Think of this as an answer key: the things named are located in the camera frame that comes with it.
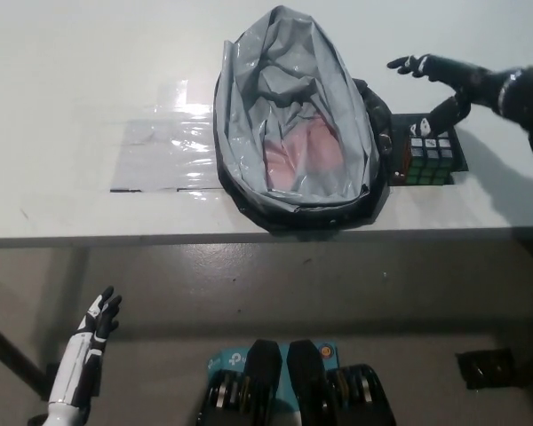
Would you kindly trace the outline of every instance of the plastic sheet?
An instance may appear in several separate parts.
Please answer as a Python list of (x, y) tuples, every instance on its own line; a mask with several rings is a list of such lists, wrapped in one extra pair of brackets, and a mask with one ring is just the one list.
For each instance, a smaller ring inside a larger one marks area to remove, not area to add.
[(154, 107), (126, 121), (113, 191), (219, 189), (211, 105), (190, 102), (188, 94), (212, 82), (168, 82)]

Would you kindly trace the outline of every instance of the white table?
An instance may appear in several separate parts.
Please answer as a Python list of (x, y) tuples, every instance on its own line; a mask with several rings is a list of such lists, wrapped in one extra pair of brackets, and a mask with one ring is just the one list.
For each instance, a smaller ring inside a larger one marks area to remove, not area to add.
[[(272, 238), (222, 191), (108, 191), (126, 120), (153, 106), (169, 81), (214, 81), (223, 41), (278, 2), (187, 3), (0, 2), (0, 247)], [(350, 74), (396, 113), (425, 112), (450, 95), (386, 70), (401, 55), (433, 52), (494, 69), (533, 64), (533, 0), (286, 5), (314, 16)], [(205, 96), (211, 102), (211, 91)], [(458, 134), (471, 171), (456, 185), (395, 188), (372, 225), (335, 238), (533, 231), (526, 135), (481, 108)]]

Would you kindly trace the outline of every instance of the black object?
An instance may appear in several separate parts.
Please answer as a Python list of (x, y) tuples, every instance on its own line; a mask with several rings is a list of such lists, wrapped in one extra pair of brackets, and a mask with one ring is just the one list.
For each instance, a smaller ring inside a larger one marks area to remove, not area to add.
[(42, 400), (52, 391), (53, 380), (0, 333), (0, 362), (17, 375)]
[[(367, 83), (363, 80), (355, 80), (355, 86), (363, 100), (370, 117), (376, 145), (380, 154), (383, 153), (383, 146), (386, 143), (386, 135), (390, 132), (390, 114), (391, 111), (386, 103), (371, 91)], [(218, 83), (215, 86), (214, 99), (217, 97)], [(355, 227), (363, 224), (371, 218), (378, 209), (381, 195), (386, 192), (387, 174), (385, 163), (381, 159), (378, 174), (375, 181), (371, 183), (371, 190), (364, 188), (362, 194), (348, 204), (340, 204), (332, 209), (330, 206), (313, 205), (301, 206), (294, 211), (289, 212), (283, 209), (273, 209), (268, 206), (258, 205), (250, 202), (244, 195), (243, 190), (233, 180), (228, 172), (219, 149), (219, 140), (217, 135), (217, 114), (214, 105), (213, 108), (213, 137), (215, 138), (215, 155), (217, 158), (217, 170), (219, 182), (225, 191), (233, 198), (235, 205), (241, 213), (252, 220), (256, 225), (266, 229), (271, 233), (283, 232), (289, 230), (309, 230), (309, 231), (327, 231), (337, 230), (344, 227)]]
[(456, 357), (466, 388), (478, 390), (513, 386), (515, 361), (509, 349), (466, 352)]
[(516, 366), (510, 349), (466, 352), (457, 361), (468, 389), (526, 388), (533, 383), (533, 357)]
[(367, 365), (324, 370), (309, 340), (290, 344), (286, 359), (304, 426), (394, 426), (377, 374)]
[(243, 373), (219, 370), (210, 380), (198, 426), (266, 426), (278, 389), (282, 357), (278, 344), (257, 340)]

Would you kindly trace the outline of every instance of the concrete floor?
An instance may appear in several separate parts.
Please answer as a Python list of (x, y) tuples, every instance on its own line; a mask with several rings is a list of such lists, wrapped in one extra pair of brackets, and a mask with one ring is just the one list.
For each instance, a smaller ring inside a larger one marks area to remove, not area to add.
[[(0, 250), (0, 328), (43, 365), (107, 285), (123, 295), (89, 424), (192, 425), (205, 361), (256, 337), (338, 343), (399, 425), (533, 426), (533, 387), (465, 389), (455, 353), (533, 351), (533, 260), (511, 242)], [(0, 365), (0, 425), (44, 405)]]

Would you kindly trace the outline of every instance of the robotic hand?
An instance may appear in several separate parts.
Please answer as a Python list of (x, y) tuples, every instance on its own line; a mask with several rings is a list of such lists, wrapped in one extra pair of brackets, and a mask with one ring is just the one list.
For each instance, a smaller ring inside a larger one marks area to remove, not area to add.
[(420, 123), (411, 126), (415, 136), (438, 136), (464, 120), (471, 105), (482, 105), (529, 133), (533, 148), (533, 67), (493, 72), (465, 62), (434, 55), (420, 58), (405, 56), (387, 64), (401, 75), (427, 76), (431, 82), (442, 82), (456, 94), (442, 102)]
[(115, 316), (122, 301), (107, 288), (69, 340), (55, 377), (44, 426), (83, 426), (91, 411), (91, 398), (100, 379), (108, 336), (118, 328)]

